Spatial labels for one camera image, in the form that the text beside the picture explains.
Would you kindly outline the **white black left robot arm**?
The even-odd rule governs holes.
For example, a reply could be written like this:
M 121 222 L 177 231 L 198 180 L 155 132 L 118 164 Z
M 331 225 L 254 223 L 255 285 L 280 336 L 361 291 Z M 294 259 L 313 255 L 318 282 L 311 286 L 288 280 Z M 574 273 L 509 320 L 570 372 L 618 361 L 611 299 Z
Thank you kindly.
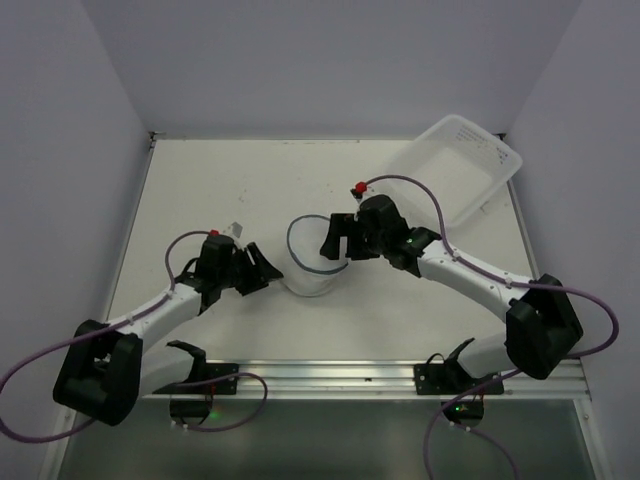
M 173 340 L 163 360 L 150 362 L 145 354 L 205 313 L 225 290 L 247 296 L 283 277 L 255 243 L 241 247 L 230 236 L 210 232 L 199 255 L 169 276 L 168 289 L 158 297 L 115 320 L 79 325 L 53 387 L 54 401 L 116 426 L 140 397 L 157 390 L 211 393 L 208 383 L 216 376 L 203 349 Z

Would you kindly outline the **white mesh laundry bag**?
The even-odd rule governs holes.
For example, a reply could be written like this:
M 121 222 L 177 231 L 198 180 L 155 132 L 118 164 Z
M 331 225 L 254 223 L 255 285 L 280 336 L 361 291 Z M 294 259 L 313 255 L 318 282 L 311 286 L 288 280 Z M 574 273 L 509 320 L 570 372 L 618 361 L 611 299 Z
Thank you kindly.
M 293 219 L 287 228 L 283 282 L 295 295 L 318 297 L 328 293 L 348 268 L 349 262 L 342 251 L 337 260 L 320 254 L 329 226 L 328 217 L 306 214 Z

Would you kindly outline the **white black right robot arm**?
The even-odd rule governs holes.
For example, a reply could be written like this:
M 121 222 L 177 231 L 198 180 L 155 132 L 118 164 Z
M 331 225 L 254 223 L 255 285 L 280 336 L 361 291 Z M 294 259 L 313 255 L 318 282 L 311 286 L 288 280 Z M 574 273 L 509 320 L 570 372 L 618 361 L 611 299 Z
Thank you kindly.
M 447 250 L 440 234 L 409 226 L 386 195 L 363 200 L 355 213 L 332 214 L 320 254 L 329 260 L 383 257 L 392 267 L 449 287 L 493 313 L 503 333 L 468 339 L 444 360 L 438 375 L 455 386 L 511 369 L 543 380 L 583 335 L 555 277 L 498 275 L 488 264 L 473 270 L 457 251 Z

